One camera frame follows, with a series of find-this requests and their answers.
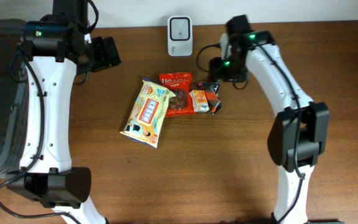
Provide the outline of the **black snack wrapper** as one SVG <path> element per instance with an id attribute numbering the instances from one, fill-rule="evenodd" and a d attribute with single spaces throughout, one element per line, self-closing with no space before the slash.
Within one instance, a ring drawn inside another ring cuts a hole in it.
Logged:
<path id="1" fill-rule="evenodd" d="M 207 102 L 210 107 L 210 111 L 212 115 L 215 115 L 222 107 L 221 100 L 219 98 L 219 88 L 220 88 L 220 81 L 217 80 L 215 82 L 199 82 L 197 83 L 197 87 L 199 90 L 203 90 Z"/>

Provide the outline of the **orange tissue pack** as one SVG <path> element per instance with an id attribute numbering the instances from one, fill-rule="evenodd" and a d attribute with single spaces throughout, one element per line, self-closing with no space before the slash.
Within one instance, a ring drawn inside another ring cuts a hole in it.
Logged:
<path id="1" fill-rule="evenodd" d="M 209 104 L 204 90 L 192 90 L 190 96 L 193 103 L 193 109 L 196 113 L 209 111 Z"/>

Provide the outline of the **red candy bag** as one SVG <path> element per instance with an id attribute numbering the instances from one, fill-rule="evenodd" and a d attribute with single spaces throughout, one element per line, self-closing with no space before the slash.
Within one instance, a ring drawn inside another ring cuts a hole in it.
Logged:
<path id="1" fill-rule="evenodd" d="M 161 73 L 159 78 L 161 85 L 175 94 L 169 99 L 166 117 L 195 114 L 190 96 L 191 72 Z"/>

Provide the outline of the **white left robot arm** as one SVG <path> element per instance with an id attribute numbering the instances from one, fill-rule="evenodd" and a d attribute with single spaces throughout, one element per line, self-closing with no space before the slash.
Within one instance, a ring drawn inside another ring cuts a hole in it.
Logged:
<path id="1" fill-rule="evenodd" d="M 51 14 L 28 22 L 18 53 L 28 73 L 27 133 L 19 168 L 4 186 L 67 223 L 106 223 L 90 198 L 91 171 L 74 167 L 68 143 L 71 89 L 77 75 L 120 64 L 114 40 L 91 37 L 93 1 L 54 1 Z"/>

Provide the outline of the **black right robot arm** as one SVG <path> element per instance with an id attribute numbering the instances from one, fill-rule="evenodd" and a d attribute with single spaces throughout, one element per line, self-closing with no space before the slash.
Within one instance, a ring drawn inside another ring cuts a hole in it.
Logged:
<path id="1" fill-rule="evenodd" d="M 293 78 L 267 30 L 255 31 L 246 15 L 226 23 L 221 56 L 209 61 L 212 81 L 247 83 L 257 79 L 275 115 L 267 147 L 278 169 L 278 197 L 272 223 L 308 223 L 308 185 L 325 150 L 329 109 L 316 103 Z"/>

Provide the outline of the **white barcode scanner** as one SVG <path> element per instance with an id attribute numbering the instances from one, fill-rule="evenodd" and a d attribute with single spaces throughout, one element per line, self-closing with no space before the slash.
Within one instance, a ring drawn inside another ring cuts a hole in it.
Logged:
<path id="1" fill-rule="evenodd" d="M 193 53 L 193 23 L 188 16 L 171 16 L 167 20 L 168 54 L 188 57 Z"/>

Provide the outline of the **grey plastic basket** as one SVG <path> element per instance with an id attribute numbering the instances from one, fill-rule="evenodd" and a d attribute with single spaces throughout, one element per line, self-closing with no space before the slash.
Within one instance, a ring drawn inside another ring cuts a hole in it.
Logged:
<path id="1" fill-rule="evenodd" d="M 27 73 L 17 53 L 25 21 L 0 19 L 0 179 L 17 170 L 25 148 L 29 91 L 24 79 Z"/>

